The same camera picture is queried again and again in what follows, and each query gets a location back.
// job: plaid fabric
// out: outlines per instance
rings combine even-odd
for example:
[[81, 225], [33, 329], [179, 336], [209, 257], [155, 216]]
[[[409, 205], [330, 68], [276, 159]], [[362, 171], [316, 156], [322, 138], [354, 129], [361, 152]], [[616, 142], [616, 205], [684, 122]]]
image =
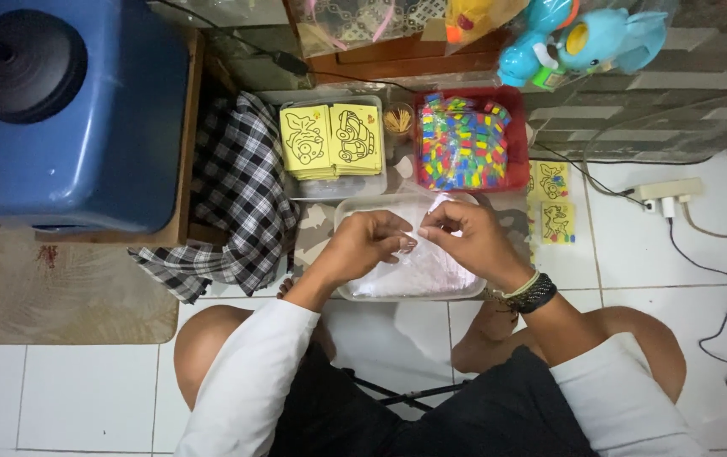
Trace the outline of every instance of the plaid fabric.
[[285, 196], [274, 114], [242, 92], [236, 107], [216, 100], [197, 131], [191, 217], [228, 232], [227, 245], [129, 250], [184, 303], [193, 303], [212, 281], [238, 284], [252, 296], [275, 279], [295, 234], [298, 205]]

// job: plastic container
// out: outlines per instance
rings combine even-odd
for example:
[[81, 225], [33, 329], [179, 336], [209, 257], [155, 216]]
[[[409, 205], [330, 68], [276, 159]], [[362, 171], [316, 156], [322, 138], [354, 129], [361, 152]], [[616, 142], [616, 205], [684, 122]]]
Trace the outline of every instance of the plastic container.
[[[430, 90], [415, 94], [414, 111], [417, 112], [424, 105], [424, 97], [429, 94], [442, 94], [444, 98], [453, 96], [471, 99], [484, 105], [487, 102], [494, 102], [502, 105], [511, 114], [511, 123], [505, 129], [505, 140], [507, 141], [507, 179], [505, 184], [499, 188], [484, 188], [479, 190], [448, 190], [447, 192], [501, 192], [505, 190], [521, 190], [527, 186], [530, 179], [530, 167], [527, 147], [527, 132], [524, 127], [524, 120], [527, 118], [524, 112], [524, 103], [521, 92], [518, 88], [511, 86], [500, 87], [476, 87], [476, 88], [451, 88], [449, 90]], [[422, 125], [415, 122], [417, 132], [415, 141], [415, 167], [418, 167], [421, 160], [422, 145], [420, 139], [423, 137]], [[419, 170], [415, 171], [416, 179], [419, 178]]]
[[339, 176], [337, 180], [308, 180], [296, 181], [286, 172], [285, 194], [291, 200], [304, 202], [328, 202], [343, 200], [350, 197], [367, 197], [380, 195], [386, 192], [386, 142], [383, 131], [383, 104], [376, 95], [350, 95], [347, 97], [330, 97], [306, 102], [288, 102], [281, 106], [285, 108], [318, 107], [332, 105], [333, 103], [349, 103], [354, 105], [368, 105], [376, 107], [380, 118], [380, 160], [382, 161], [380, 173], [374, 176]]
[[[467, 193], [458, 193], [456, 198], [464, 202], [476, 204], [476, 199]], [[390, 195], [378, 195], [374, 197], [358, 197], [349, 198], [344, 200], [338, 205], [335, 210], [335, 228], [344, 220], [345, 217], [351, 215], [354, 212], [367, 212], [373, 210], [389, 209], [390, 206], [395, 203], [412, 203], [412, 202], [425, 202], [426, 199], [420, 194], [416, 193], [395, 193]], [[488, 281], [484, 278], [478, 278], [476, 282], [471, 284], [465, 289], [460, 290], [459, 293], [448, 293], [448, 294], [427, 294], [427, 295], [400, 295], [400, 296], [379, 296], [379, 297], [357, 297], [350, 293], [349, 287], [345, 284], [338, 288], [338, 294], [344, 297], [346, 300], [352, 302], [389, 302], [389, 301], [407, 301], [407, 300], [459, 300], [463, 298], [471, 298], [479, 295], [482, 289], [487, 286]]]

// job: red basket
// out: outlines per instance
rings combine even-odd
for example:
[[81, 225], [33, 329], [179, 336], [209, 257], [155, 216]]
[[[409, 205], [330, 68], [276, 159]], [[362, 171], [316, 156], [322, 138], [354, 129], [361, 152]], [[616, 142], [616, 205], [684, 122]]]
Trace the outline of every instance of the red basket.
[[[450, 190], [448, 192], [502, 192], [505, 190], [521, 190], [527, 186], [530, 179], [530, 165], [527, 150], [527, 130], [524, 128], [524, 120], [527, 116], [524, 113], [524, 103], [521, 92], [518, 88], [509, 85], [501, 87], [475, 87], [475, 88], [451, 88], [448, 90], [430, 90], [415, 94], [414, 111], [415, 116], [425, 103], [424, 97], [429, 94], [442, 93], [444, 98], [464, 97], [484, 105], [487, 102], [494, 102], [502, 105], [511, 113], [511, 123], [507, 126], [505, 139], [507, 140], [507, 184], [502, 187], [485, 188], [481, 190]], [[423, 137], [423, 126], [415, 122], [415, 168], [419, 167], [422, 146], [420, 140]], [[419, 170], [415, 170], [415, 177], [419, 179]]]

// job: beige rug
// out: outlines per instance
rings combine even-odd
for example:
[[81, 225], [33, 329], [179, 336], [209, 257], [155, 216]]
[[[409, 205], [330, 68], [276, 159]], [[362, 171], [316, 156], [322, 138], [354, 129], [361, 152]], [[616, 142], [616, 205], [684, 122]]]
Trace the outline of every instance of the beige rug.
[[0, 344], [155, 344], [178, 301], [124, 247], [42, 245], [0, 229]]

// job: clear plastic container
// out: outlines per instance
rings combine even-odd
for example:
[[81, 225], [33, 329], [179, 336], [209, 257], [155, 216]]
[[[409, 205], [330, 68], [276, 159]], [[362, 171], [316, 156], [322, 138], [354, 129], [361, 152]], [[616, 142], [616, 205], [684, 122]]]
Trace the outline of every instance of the clear plastic container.
[[[281, 109], [318, 107], [332, 105], [333, 103], [349, 103], [353, 105], [369, 105], [376, 107], [381, 123], [383, 122], [383, 104], [376, 95], [349, 95], [346, 97], [331, 97], [306, 102], [285, 103]], [[380, 173], [375, 176], [339, 176], [337, 180], [308, 180], [296, 181], [289, 173], [286, 174], [285, 194], [291, 200], [304, 202], [328, 202], [343, 200], [350, 197], [367, 197], [380, 195], [386, 192], [386, 142], [383, 136], [384, 128], [380, 127], [380, 159], [382, 166]]]
[[[467, 193], [457, 193], [453, 196], [454, 198], [461, 199], [462, 201], [475, 203], [476, 199]], [[400, 203], [424, 203], [425, 197], [417, 193], [396, 193], [390, 195], [378, 195], [374, 197], [358, 197], [349, 198], [344, 200], [338, 205], [335, 210], [335, 228], [344, 220], [345, 217], [351, 215], [354, 212], [366, 212], [373, 210], [388, 210], [390, 207]], [[393, 302], [393, 301], [407, 301], [407, 300], [459, 300], [463, 298], [471, 298], [479, 295], [482, 289], [487, 285], [487, 281], [484, 278], [477, 277], [467, 287], [460, 289], [456, 292], [448, 293], [429, 293], [419, 295], [399, 295], [399, 296], [355, 296], [350, 292], [348, 285], [344, 285], [338, 288], [338, 294], [344, 297], [346, 300], [353, 302]]]

